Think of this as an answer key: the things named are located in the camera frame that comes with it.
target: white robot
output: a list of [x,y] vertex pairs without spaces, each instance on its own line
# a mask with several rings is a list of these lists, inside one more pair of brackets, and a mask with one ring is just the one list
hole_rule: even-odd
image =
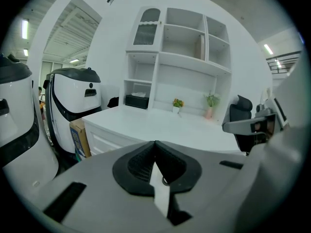
[[34,104],[31,74],[12,55],[0,55],[1,167],[14,190],[27,199],[58,171],[58,161],[38,120],[41,114]]
[[101,111],[100,82],[90,68],[62,68],[47,75],[43,84],[47,122],[57,149],[74,155],[69,123]]

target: small plant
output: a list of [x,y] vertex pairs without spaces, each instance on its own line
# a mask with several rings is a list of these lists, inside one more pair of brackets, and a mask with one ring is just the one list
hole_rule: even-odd
[[174,99],[174,101],[173,101],[173,106],[174,107],[180,108],[180,107],[183,107],[184,104],[185,103],[182,100],[179,100],[179,99]]
[[207,104],[209,105],[209,107],[214,107],[218,104],[220,98],[217,94],[209,94],[208,96],[205,95],[205,98],[207,100]]

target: potted plant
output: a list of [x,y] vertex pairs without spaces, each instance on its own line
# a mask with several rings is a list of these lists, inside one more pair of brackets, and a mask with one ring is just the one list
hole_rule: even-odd
[[217,94],[214,94],[214,95],[209,94],[208,96],[205,95],[205,98],[208,104],[208,109],[205,113],[205,118],[211,119],[212,113],[213,113],[213,107],[215,107],[218,104],[220,98]]
[[174,99],[173,101],[173,113],[178,113],[179,112],[179,108],[184,106],[184,102],[182,100],[179,99]]

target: cardboard box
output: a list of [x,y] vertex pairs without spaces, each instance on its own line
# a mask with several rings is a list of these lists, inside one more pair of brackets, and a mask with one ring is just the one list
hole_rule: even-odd
[[86,137],[86,128],[82,119],[80,118],[70,122],[69,126],[76,151],[78,151],[79,155],[82,157],[81,159],[90,157],[91,151]]

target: black box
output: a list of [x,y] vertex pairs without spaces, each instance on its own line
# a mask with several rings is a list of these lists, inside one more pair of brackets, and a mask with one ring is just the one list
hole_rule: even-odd
[[142,98],[133,95],[125,96],[125,105],[137,107],[140,109],[147,109],[149,103],[149,98]]

